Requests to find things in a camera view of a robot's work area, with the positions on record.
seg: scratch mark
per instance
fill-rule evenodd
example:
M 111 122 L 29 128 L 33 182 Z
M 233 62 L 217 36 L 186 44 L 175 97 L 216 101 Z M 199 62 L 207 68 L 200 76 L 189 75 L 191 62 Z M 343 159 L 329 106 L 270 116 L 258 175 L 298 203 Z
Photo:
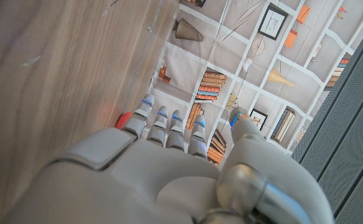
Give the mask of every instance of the scratch mark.
M 36 57 L 36 58 L 34 58 L 32 60 L 29 60 L 28 62 L 22 64 L 22 66 L 26 67 L 28 65 L 32 65 L 33 63 L 37 62 L 39 59 L 40 59 L 40 56 L 38 56 L 38 57 Z
M 115 3 L 117 3 L 119 0 L 115 0 L 113 1 L 113 3 L 111 3 L 106 10 L 104 10 L 103 12 L 103 16 L 105 16 L 107 14 L 107 12 L 109 11 L 109 8 L 111 8 L 113 5 L 115 5 Z
M 152 24 L 151 24 L 152 28 L 155 27 L 155 23 L 157 22 L 159 12 L 160 12 L 161 7 L 162 7 L 162 2 L 163 2 L 163 0 L 160 0 L 159 6 L 157 8 L 157 12 L 155 13 L 154 21 L 152 21 Z M 131 88 L 129 89 L 129 92 L 127 93 L 127 97 L 126 97 L 126 101 L 125 101 L 124 109 L 123 109 L 122 113 L 125 113 L 126 106 L 127 106 L 128 102 L 129 102 L 129 97 L 132 94 L 134 83 L 136 82 L 137 76 L 138 76 L 138 74 L 140 72 L 140 67 L 142 66 L 142 61 L 143 61 L 143 58 L 144 58 L 144 55 L 145 55 L 145 51 L 147 50 L 147 46 L 149 45 L 151 36 L 152 36 L 152 32 L 149 32 L 149 35 L 148 35 L 147 39 L 145 40 L 145 45 L 144 45 L 143 52 L 142 52 L 142 55 L 141 55 L 140 60 L 139 60 L 139 64 L 137 66 L 137 70 L 136 70 L 136 72 L 134 74 L 134 77 L 133 77 L 133 82 L 132 82 Z

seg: orange object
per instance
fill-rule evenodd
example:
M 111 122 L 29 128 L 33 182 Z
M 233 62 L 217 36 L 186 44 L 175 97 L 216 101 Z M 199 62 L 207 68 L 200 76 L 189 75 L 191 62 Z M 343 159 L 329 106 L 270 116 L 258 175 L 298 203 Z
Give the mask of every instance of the orange object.
M 170 83 L 170 79 L 171 79 L 170 77 L 164 75 L 163 78 L 162 78 L 162 81 L 164 81 L 165 83 L 168 83 L 169 84 Z
M 201 90 L 201 91 L 211 91 L 213 93 L 219 93 L 220 92 L 220 88 L 209 87 L 209 86 L 200 86 L 200 88 L 198 90 Z
M 201 105 L 199 103 L 194 103 L 193 107 L 191 108 L 190 111 L 190 115 L 188 115 L 188 119 L 187 119 L 187 123 L 186 123 L 186 128 L 189 129 L 190 128 L 190 124 L 191 124 L 191 120 L 194 117 L 195 111 L 200 107 Z
M 165 72 L 167 71 L 166 67 L 162 67 L 161 70 L 159 70 L 159 77 L 163 78 L 165 76 Z
M 218 84 L 218 83 L 201 82 L 201 86 L 209 86 L 209 87 L 221 88 L 221 84 Z
M 330 82 L 336 82 L 339 79 L 339 76 L 331 76 L 331 78 L 329 79 Z
M 224 84 L 226 83 L 226 80 L 219 79 L 219 78 L 206 78 L 206 77 L 204 77 L 204 78 L 202 79 L 202 82 L 217 83 L 217 84 L 222 84 L 222 85 L 224 85 Z
M 205 72 L 204 77 L 205 78 L 227 79 L 226 75 L 223 75 L 222 73 L 218 73 L 218 72 Z
M 208 157 L 213 159 L 215 162 L 220 163 L 221 159 L 217 156 L 215 156 L 211 151 L 208 151 L 207 153 Z
M 335 85 L 336 81 L 329 81 L 325 87 L 333 87 Z
M 310 12 L 310 8 L 303 5 L 296 20 L 303 24 L 307 18 L 308 12 Z
M 347 12 L 344 10 L 344 8 L 343 8 L 343 7 L 340 7 L 340 8 L 339 8 L 339 12 L 347 13 Z
M 215 149 L 211 149 L 211 148 L 209 148 L 208 149 L 208 152 L 210 152 L 211 154 L 213 154 L 214 156 L 216 156 L 216 158 L 218 158 L 218 159 L 223 159 L 223 155 L 221 155 L 220 153 L 218 153 Z
M 293 43 L 296 40 L 297 35 L 298 35 L 298 33 L 296 31 L 291 30 L 288 34 L 287 39 L 285 40 L 284 45 L 291 48 Z
M 199 113 L 201 112 L 201 108 L 197 108 L 194 115 L 193 115 L 193 119 L 191 119 L 190 121 L 190 127 L 189 129 L 192 130 L 193 129 L 193 126 L 194 126 L 194 122 L 195 122 L 195 118 L 199 115 Z
M 125 125 L 126 121 L 131 117 L 132 114 L 133 114 L 132 112 L 127 112 L 127 113 L 122 114 L 118 118 L 118 121 L 115 124 L 115 128 L 121 129 Z
M 350 61 L 350 59 L 342 59 L 340 63 L 345 63 L 345 64 L 348 64 Z

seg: wooden surface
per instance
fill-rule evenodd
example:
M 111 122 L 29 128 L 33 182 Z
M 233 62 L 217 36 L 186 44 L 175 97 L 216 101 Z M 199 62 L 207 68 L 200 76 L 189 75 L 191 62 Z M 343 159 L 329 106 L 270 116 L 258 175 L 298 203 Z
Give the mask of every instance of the wooden surface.
M 145 95 L 178 1 L 113 2 L 0 1 L 0 218 L 45 163 Z

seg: picture frame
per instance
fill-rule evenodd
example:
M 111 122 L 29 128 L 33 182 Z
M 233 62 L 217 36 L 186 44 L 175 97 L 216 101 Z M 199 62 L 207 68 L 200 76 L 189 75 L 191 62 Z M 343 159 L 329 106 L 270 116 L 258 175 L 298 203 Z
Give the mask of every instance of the picture frame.
M 258 33 L 276 40 L 287 17 L 288 13 L 270 4 L 260 23 Z
M 264 123 L 266 122 L 267 115 L 258 110 L 253 109 L 252 112 L 250 112 L 250 118 L 256 124 L 259 131 L 261 131 Z

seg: stacked books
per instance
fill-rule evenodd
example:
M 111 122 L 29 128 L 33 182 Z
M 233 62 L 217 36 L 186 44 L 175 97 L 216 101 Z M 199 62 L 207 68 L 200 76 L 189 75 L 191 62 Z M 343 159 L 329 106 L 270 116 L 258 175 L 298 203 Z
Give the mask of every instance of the stacked books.
M 204 114 L 204 110 L 201 109 L 201 105 L 199 103 L 194 103 L 193 107 L 191 108 L 190 115 L 188 115 L 187 123 L 186 123 L 186 129 L 193 129 L 193 124 L 195 121 L 195 118 L 199 114 Z
M 227 76 L 218 72 L 205 72 L 200 88 L 196 94 L 197 103 L 211 103 L 218 99 L 221 87 L 226 83 Z
M 280 121 L 277 123 L 272 138 L 278 141 L 282 141 L 287 133 L 289 126 L 291 126 L 293 119 L 295 118 L 295 112 L 286 108 L 283 112 Z
M 335 85 L 336 81 L 341 76 L 344 68 L 349 63 L 350 59 L 342 59 L 339 63 L 338 67 L 335 69 L 335 72 L 332 74 L 331 79 L 328 81 L 328 83 L 325 86 L 325 90 L 331 90 L 331 88 Z
M 211 144 L 208 149 L 208 161 L 213 164 L 219 164 L 226 152 L 226 142 L 220 134 L 219 130 L 215 130 Z

